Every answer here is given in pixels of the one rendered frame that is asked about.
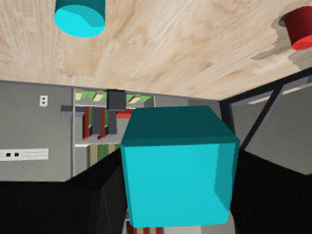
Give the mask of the teal cylinder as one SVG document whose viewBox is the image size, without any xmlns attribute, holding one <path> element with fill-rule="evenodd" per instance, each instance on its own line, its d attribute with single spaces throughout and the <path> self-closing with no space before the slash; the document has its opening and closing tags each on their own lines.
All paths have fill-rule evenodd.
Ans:
<svg viewBox="0 0 312 234">
<path fill-rule="evenodd" d="M 56 0 L 55 23 L 76 37 L 93 37 L 105 28 L 105 0 Z"/>
</svg>

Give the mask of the dark grey cube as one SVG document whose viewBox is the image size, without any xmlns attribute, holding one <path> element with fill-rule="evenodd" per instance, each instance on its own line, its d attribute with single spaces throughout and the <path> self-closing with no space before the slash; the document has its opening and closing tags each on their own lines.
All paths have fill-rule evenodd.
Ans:
<svg viewBox="0 0 312 234">
<path fill-rule="evenodd" d="M 107 92 L 106 110 L 125 111 L 127 110 L 127 93 Z"/>
</svg>

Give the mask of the teal cube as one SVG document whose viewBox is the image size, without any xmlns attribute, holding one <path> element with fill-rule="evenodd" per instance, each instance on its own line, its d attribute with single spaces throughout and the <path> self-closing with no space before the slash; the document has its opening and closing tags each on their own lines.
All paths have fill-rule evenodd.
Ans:
<svg viewBox="0 0 312 234">
<path fill-rule="evenodd" d="M 228 220 L 240 140 L 207 105 L 135 108 L 120 147 L 132 227 Z"/>
</svg>

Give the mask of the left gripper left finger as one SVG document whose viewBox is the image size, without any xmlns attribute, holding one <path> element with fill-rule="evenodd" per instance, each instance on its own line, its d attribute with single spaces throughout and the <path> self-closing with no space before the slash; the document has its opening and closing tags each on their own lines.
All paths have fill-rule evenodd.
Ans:
<svg viewBox="0 0 312 234">
<path fill-rule="evenodd" d="M 120 147 L 65 182 L 0 180 L 0 233 L 122 234 L 128 203 Z"/>
</svg>

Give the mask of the dark red cylinder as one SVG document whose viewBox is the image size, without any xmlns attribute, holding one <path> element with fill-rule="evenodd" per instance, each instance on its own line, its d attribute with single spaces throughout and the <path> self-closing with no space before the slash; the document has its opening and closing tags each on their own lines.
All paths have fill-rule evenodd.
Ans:
<svg viewBox="0 0 312 234">
<path fill-rule="evenodd" d="M 285 25 L 294 50 L 312 47 L 312 7 L 293 10 L 285 17 Z"/>
</svg>

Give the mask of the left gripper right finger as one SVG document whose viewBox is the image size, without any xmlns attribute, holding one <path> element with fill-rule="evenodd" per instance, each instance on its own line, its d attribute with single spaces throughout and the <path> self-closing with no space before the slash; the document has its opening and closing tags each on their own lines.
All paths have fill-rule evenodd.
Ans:
<svg viewBox="0 0 312 234">
<path fill-rule="evenodd" d="M 312 174 L 240 148 L 230 212 L 240 234 L 312 234 Z"/>
</svg>

